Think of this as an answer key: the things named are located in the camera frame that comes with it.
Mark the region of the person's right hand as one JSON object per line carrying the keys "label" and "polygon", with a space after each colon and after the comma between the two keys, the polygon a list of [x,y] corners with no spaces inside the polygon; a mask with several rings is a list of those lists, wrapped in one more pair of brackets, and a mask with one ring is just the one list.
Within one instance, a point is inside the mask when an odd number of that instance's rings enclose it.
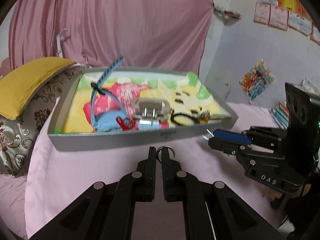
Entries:
{"label": "person's right hand", "polygon": [[285,193],[268,188],[265,190],[264,195],[270,201],[273,209],[279,209],[282,205],[293,207],[309,206],[309,203],[313,201],[311,188],[311,184],[304,184],[297,192],[288,196]]}

